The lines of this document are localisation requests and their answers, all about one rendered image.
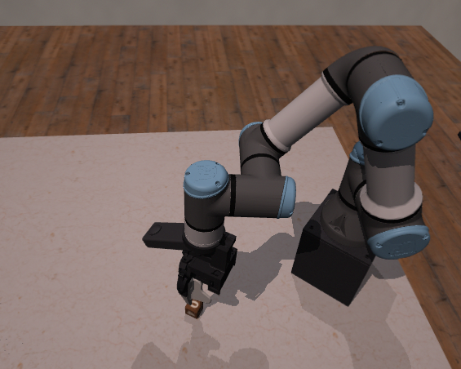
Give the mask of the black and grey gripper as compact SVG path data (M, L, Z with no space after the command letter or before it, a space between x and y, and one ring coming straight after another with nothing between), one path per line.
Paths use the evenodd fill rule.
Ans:
M236 236L225 232L224 227L223 237L214 246L196 247L185 237L183 226L182 239L190 251L182 251L177 290L188 305L192 305L191 299L210 303L211 298L202 290L202 285L205 283L208 285L208 291L220 294L236 263L237 248L232 247L236 242Z

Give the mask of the brown cube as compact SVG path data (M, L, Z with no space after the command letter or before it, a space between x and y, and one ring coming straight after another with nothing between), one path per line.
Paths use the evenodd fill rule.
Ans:
M198 318L203 310L203 302L192 300L192 305L186 304L185 313L193 318Z

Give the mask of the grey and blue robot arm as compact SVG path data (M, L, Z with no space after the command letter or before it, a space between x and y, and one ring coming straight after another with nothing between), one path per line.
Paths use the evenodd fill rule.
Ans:
M359 141L339 190L322 208L321 226L336 242L370 246L382 259L422 251L430 234L422 217L423 194L414 182L415 144L432 126L433 110L399 57L380 46L351 51L273 118L247 124L238 141L240 175L228 174L215 161L193 163L184 174L184 223L153 223L144 244L190 251L182 239L184 226L191 244L212 247L223 237L225 216L291 217L295 180L281 176L279 158L353 103Z

